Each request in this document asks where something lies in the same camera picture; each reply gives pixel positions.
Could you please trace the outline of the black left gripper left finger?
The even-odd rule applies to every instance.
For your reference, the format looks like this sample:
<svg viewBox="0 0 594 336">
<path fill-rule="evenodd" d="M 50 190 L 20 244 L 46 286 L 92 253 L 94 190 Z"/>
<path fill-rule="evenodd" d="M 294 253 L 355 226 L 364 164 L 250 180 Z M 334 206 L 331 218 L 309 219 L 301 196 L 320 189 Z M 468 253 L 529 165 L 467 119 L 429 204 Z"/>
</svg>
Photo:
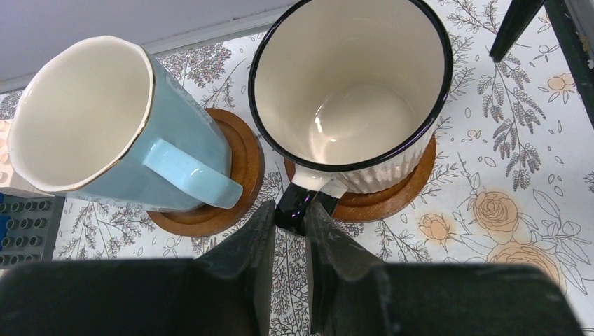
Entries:
<svg viewBox="0 0 594 336">
<path fill-rule="evenodd" d="M 2 335 L 267 335 L 275 203 L 199 258 L 30 262 L 1 278 Z"/>
</svg>

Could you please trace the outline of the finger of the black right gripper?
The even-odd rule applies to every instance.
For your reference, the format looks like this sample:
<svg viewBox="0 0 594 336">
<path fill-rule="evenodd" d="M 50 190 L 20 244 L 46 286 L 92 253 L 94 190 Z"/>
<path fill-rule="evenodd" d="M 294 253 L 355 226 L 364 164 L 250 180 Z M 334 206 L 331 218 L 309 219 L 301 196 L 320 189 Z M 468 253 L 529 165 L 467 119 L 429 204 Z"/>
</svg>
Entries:
<svg viewBox="0 0 594 336">
<path fill-rule="evenodd" d="M 544 3 L 544 0 L 511 1 L 490 51 L 493 62 L 498 63 L 504 59 Z"/>
<path fill-rule="evenodd" d="M 588 65 L 590 57 L 584 50 L 579 30 L 564 1 L 545 1 L 544 7 L 593 125 L 593 69 Z"/>
</svg>

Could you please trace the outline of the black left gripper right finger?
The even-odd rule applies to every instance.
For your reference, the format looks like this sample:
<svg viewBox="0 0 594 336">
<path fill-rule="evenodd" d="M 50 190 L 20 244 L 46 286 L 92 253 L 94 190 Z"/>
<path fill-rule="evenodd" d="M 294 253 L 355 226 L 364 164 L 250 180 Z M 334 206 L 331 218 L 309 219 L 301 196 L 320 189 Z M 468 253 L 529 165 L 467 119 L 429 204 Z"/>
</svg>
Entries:
<svg viewBox="0 0 594 336">
<path fill-rule="evenodd" d="M 304 220 L 310 331 L 318 335 L 580 335 L 560 289 L 513 264 L 388 263 L 320 204 Z"/>
</svg>

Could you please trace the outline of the white mug black rim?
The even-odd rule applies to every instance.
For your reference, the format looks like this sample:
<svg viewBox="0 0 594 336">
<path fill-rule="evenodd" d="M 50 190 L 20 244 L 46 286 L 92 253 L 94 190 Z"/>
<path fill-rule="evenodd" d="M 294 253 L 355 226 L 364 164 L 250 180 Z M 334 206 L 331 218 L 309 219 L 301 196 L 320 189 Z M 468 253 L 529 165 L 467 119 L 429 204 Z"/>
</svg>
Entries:
<svg viewBox="0 0 594 336">
<path fill-rule="evenodd" d="M 316 196 L 391 188 L 418 165 L 447 100 L 453 52 L 424 1 L 299 1 L 263 37 L 251 114 L 295 172 L 275 225 L 304 235 Z"/>
</svg>

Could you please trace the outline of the light blue mug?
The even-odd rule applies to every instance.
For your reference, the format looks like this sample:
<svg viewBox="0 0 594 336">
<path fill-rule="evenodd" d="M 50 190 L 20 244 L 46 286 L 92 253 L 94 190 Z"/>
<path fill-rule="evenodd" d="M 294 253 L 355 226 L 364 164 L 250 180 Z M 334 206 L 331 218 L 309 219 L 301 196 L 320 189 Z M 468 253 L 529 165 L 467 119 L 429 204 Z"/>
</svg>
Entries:
<svg viewBox="0 0 594 336">
<path fill-rule="evenodd" d="M 189 211 L 201 201 L 143 163 L 162 139 L 223 174 L 230 148 L 206 110 L 141 46 L 79 41 L 23 90 L 8 154 L 16 173 L 52 195 Z"/>
</svg>

